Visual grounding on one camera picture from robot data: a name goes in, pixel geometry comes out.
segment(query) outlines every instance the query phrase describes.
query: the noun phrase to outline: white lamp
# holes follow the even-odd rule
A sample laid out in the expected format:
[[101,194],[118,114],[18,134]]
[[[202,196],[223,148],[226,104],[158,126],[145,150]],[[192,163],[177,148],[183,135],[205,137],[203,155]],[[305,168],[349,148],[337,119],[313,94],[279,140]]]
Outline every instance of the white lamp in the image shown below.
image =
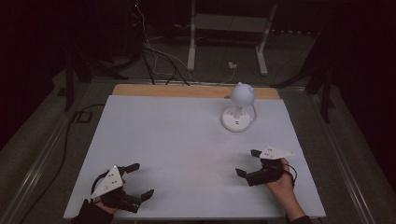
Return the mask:
[[249,113],[242,109],[243,106],[251,106],[256,99],[256,92],[248,84],[238,83],[233,88],[231,94],[231,100],[236,104],[234,107],[227,108],[224,110],[221,122],[224,127],[234,133],[240,133],[245,131],[250,122],[251,118]]

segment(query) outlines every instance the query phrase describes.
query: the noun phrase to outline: gray floor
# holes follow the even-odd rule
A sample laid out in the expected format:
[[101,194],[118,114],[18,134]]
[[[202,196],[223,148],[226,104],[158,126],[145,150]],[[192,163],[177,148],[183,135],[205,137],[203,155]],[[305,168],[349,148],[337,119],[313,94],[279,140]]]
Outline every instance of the gray floor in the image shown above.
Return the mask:
[[[264,51],[269,70],[267,77],[260,76],[254,55],[254,45],[249,42],[238,46],[235,43],[216,46],[199,42],[196,67],[192,73],[188,73],[177,59],[175,62],[182,76],[190,84],[219,85],[242,81],[254,86],[267,86],[298,73],[314,42],[315,38],[312,36],[271,34]],[[186,38],[178,38],[171,44],[164,44],[160,38],[153,39],[149,43],[153,48],[176,56],[182,62],[187,61],[189,43]],[[153,66],[154,58],[148,58]],[[237,63],[234,77],[233,71],[227,68],[228,62]],[[105,104],[114,86],[120,83],[94,69],[92,71],[95,73],[92,83],[78,86],[77,99],[72,111],[93,104]],[[173,72],[172,67],[162,60],[158,61],[155,71],[165,73],[158,75],[161,77],[169,77],[166,73]],[[149,74],[141,62],[122,71],[121,74],[130,78],[124,82],[149,84]],[[330,110],[331,123],[326,124],[318,114],[319,96],[304,93],[307,80],[308,78],[296,82],[286,89],[279,90],[279,93],[290,112],[291,121],[327,213],[326,217],[315,219],[314,222],[396,223],[395,194],[381,173],[355,121],[347,111],[337,88],[332,87],[332,102],[335,108]],[[158,77],[156,77],[156,82],[164,83]],[[64,86],[64,73],[56,76],[54,83],[56,88],[53,93],[0,152],[2,180],[0,215],[4,215],[5,212],[8,214],[15,212],[15,217],[24,215],[48,185],[62,161],[65,126],[70,113],[63,111],[65,99],[56,96],[56,93]],[[68,223],[68,220],[63,219],[64,209],[103,107],[95,106],[89,111],[93,113],[90,123],[71,125],[64,168],[24,223]],[[36,183],[35,188],[31,188],[32,190],[27,192],[26,197],[18,197],[21,195],[19,186],[37,161],[40,151],[45,149],[50,150],[51,153],[48,162],[43,164],[43,171],[38,172],[39,178],[33,181]],[[22,209],[9,213],[7,209],[17,203],[13,199],[20,200],[21,206],[18,207]],[[205,221],[205,223],[223,222],[225,221]],[[114,223],[126,223],[126,221],[115,220]],[[263,221],[236,220],[228,221],[228,223],[263,223]],[[268,220],[268,223],[284,223],[284,219]]]

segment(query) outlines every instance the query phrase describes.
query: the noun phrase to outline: dark background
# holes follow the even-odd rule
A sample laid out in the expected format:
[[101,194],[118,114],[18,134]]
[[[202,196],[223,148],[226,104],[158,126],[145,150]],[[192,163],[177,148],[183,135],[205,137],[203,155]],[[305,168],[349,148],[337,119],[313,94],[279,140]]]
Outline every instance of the dark background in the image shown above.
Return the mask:
[[[77,36],[81,47],[92,55],[106,55],[117,41],[106,38],[98,26],[94,5],[106,1],[2,1],[0,3],[0,96],[2,148],[52,91],[51,78],[64,70],[66,38]],[[140,1],[147,22],[168,37],[174,24],[188,24],[190,2],[185,0]],[[268,5],[236,7],[240,1],[197,1],[197,10],[224,14],[260,14]],[[108,6],[111,15],[125,6],[121,0]],[[396,18],[394,4],[382,1],[281,1],[274,18],[276,32],[294,31],[317,35],[304,67],[318,59],[336,61],[333,84],[361,128],[378,163],[395,189],[391,166],[396,159],[393,138],[396,106],[394,97]]]

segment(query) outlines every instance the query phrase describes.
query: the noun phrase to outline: lamp base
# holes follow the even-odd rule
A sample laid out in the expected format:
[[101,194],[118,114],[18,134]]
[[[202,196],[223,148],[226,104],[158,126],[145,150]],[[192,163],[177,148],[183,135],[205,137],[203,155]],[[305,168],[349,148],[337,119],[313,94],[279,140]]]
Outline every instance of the lamp base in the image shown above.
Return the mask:
[[245,112],[244,110],[241,110],[241,114],[238,119],[234,117],[236,107],[230,107],[226,110],[224,110],[222,116],[221,116],[221,122],[228,131],[231,131],[233,133],[241,133],[245,131],[250,122],[250,115]]

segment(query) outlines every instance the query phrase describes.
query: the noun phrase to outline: power cord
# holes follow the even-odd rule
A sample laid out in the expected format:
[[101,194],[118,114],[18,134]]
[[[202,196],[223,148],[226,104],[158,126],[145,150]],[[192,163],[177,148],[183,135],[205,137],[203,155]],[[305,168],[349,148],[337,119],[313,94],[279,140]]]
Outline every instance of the power cord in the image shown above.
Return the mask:
[[62,168],[64,167],[64,163],[66,161],[66,154],[67,154],[67,142],[68,142],[68,135],[69,135],[69,131],[70,131],[70,127],[73,124],[73,122],[81,116],[82,113],[85,112],[86,109],[89,109],[91,107],[94,106],[104,106],[104,105],[90,105],[87,106],[79,111],[76,111],[75,114],[73,115],[73,118],[70,119],[68,125],[67,125],[67,129],[66,129],[66,135],[65,135],[65,139],[64,139],[64,152],[62,155],[62,161],[61,164],[59,165],[54,177],[51,179],[51,181],[48,183],[48,185],[44,188],[44,190],[41,192],[41,194],[37,197],[37,199],[33,202],[33,204],[29,207],[29,209],[27,210],[27,212],[25,213],[25,215],[22,217],[21,221],[19,222],[20,224],[22,224],[25,219],[29,216],[29,214],[33,211],[33,209],[35,208],[35,206],[38,204],[38,202],[43,198],[43,196],[46,194],[46,192],[48,191],[48,189],[52,186],[52,184],[54,183],[55,179],[58,177],[59,173],[62,171]]

